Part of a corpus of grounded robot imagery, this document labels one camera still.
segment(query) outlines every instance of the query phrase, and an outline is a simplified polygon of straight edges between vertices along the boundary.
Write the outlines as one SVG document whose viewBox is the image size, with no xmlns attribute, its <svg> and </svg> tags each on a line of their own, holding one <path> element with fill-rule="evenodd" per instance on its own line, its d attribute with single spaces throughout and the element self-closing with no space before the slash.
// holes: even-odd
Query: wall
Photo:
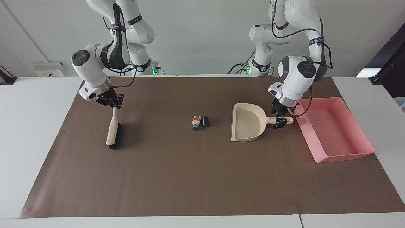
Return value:
<svg viewBox="0 0 405 228">
<path fill-rule="evenodd" d="M 269 0 L 139 0 L 146 22 L 155 30 L 149 55 L 167 74 L 227 73 L 246 61 L 255 46 L 249 30 L 270 23 Z M 327 76 L 354 77 L 405 21 L 403 0 L 315 0 L 332 48 L 335 70 Z M 32 37 L 45 57 L 19 28 Z M 0 0 L 0 64 L 18 76 L 32 76 L 34 61 L 60 61 L 75 76 L 72 54 L 90 43 L 110 43 L 100 15 L 85 0 Z M 307 38 L 298 34 L 288 45 L 274 45 L 272 66 L 285 55 L 307 55 Z"/>
</svg>

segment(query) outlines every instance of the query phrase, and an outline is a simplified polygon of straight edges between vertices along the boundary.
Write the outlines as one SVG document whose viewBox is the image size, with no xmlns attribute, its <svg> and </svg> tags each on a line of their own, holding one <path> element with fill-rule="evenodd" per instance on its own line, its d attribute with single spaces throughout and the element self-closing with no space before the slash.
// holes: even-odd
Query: white table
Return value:
<svg viewBox="0 0 405 228">
<path fill-rule="evenodd" d="M 334 81 L 405 201 L 405 114 L 368 79 Z M 0 227 L 301 227 L 298 215 L 16 219 L 80 84 L 78 77 L 22 77 L 13 86 L 0 86 Z M 342 219 L 344 226 L 337 223 Z M 373 227 L 368 224 L 373 220 L 403 227 L 405 213 L 302 215 L 302 220 L 305 228 Z"/>
</svg>

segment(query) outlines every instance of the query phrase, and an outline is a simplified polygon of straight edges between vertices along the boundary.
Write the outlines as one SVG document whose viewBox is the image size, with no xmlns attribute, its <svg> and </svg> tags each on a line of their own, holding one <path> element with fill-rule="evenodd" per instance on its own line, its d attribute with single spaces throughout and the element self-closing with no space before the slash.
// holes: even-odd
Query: dustpan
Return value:
<svg viewBox="0 0 405 228">
<path fill-rule="evenodd" d="M 294 119 L 287 117 L 287 123 Z M 276 118 L 266 116 L 257 105 L 237 103 L 233 106 L 231 141 L 248 142 L 257 139 L 266 129 L 267 124 L 275 124 Z"/>
</svg>

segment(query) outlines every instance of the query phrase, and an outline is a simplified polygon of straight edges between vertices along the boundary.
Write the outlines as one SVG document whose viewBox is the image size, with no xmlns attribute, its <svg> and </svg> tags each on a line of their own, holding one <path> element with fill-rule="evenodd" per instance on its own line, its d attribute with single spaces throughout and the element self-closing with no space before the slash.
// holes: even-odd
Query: brown paper sheet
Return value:
<svg viewBox="0 0 405 228">
<path fill-rule="evenodd" d="M 230 141 L 233 105 L 254 103 L 270 116 L 276 80 L 136 78 L 117 89 L 125 97 L 116 151 L 105 145 L 111 108 L 77 95 L 21 217 L 404 212 L 375 155 L 317 164 L 297 123 Z M 340 96 L 330 78 L 313 90 Z M 211 126 L 192 131 L 194 115 Z"/>
</svg>

